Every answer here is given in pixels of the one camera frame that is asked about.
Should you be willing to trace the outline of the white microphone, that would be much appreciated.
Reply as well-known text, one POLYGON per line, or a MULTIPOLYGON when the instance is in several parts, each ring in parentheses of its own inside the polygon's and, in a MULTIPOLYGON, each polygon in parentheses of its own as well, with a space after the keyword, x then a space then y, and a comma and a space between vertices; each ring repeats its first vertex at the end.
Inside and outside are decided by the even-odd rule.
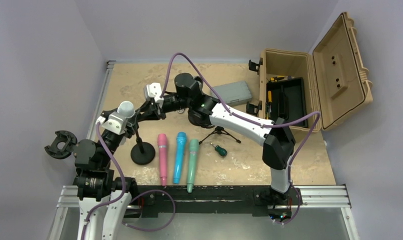
POLYGON ((131 118, 135 114, 134 104, 130 101, 123 101, 117 108, 117 113, 124 118, 131 118))

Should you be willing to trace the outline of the pink microphone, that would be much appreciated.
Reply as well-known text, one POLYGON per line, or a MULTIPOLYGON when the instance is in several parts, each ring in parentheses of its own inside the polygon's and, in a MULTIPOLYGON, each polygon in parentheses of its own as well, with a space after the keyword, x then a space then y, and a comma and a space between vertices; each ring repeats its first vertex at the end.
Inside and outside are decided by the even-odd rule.
POLYGON ((159 177, 161 186, 167 185, 168 177, 168 139, 166 134, 160 133, 157 137, 159 157, 159 177))

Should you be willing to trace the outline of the black round-base back stand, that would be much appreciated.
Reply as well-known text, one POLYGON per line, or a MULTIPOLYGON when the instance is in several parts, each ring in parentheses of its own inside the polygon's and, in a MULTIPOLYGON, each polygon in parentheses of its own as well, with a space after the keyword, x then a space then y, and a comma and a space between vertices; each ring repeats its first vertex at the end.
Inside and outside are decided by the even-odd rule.
POLYGON ((137 124, 133 126, 133 131, 136 136, 136 144, 132 147, 130 152, 131 160, 140 166, 147 165, 155 158, 155 148, 151 143, 142 140, 138 132, 137 124))

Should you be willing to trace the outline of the blue microphone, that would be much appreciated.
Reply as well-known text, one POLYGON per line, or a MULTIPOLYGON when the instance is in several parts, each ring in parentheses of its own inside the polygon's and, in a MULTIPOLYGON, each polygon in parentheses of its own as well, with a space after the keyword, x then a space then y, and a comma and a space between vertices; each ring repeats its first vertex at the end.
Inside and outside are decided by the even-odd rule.
POLYGON ((185 146, 187 142, 187 134, 185 132, 179 132, 176 138, 176 153, 175 153, 175 164, 172 183, 179 184, 182 174, 185 146))

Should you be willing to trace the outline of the mint green microphone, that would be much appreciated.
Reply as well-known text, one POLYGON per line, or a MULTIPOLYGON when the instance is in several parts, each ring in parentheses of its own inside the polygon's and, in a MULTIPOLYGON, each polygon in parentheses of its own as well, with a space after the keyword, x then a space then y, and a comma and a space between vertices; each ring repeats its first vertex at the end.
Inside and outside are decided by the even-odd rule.
POLYGON ((197 160, 199 152, 199 141, 192 139, 189 142, 189 159, 188 159, 188 171, 187 171, 187 192, 192 193, 195 183, 197 160))

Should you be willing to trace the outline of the black tripod shock-mount stand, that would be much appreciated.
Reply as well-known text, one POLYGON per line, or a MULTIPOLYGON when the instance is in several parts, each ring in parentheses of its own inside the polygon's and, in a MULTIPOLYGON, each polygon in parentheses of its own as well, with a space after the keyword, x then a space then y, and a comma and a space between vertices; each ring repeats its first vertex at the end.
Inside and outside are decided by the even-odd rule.
POLYGON ((230 134, 228 131, 226 131, 223 127, 221 126, 216 126, 214 128, 214 130, 209 133, 205 138, 203 138, 202 140, 200 140, 198 142, 199 145, 201 145, 207 138, 209 138, 212 135, 225 135, 225 136, 229 136, 231 138, 233 138, 237 143, 241 144, 241 140, 237 139, 236 137, 234 137, 232 134, 230 134))

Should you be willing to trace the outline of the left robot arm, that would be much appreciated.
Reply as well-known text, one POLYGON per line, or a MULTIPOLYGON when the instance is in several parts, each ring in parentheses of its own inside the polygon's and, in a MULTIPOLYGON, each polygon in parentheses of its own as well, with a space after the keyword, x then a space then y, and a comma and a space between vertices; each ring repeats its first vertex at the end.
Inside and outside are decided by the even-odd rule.
POLYGON ((80 140, 73 155, 79 198, 79 240, 115 240, 128 205, 139 197, 136 180, 125 177, 119 171, 114 178, 110 164, 117 164, 112 156, 124 141, 125 135, 117 135, 107 129, 100 133, 98 141, 80 140))

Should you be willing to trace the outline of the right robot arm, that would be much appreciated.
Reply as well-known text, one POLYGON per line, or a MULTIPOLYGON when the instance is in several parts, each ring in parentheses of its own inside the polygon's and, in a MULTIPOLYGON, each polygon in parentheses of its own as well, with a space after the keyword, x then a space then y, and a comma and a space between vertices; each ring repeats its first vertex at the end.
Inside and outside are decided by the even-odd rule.
POLYGON ((267 120, 236 110, 218 98, 203 93, 200 76, 180 73, 174 78, 175 92, 165 93, 157 82, 145 86, 143 120, 165 119, 166 113, 187 109, 189 121, 198 127, 215 126, 241 134, 262 147, 262 161, 270 167, 270 197, 278 204, 290 197, 290 163, 295 138, 284 119, 267 120))

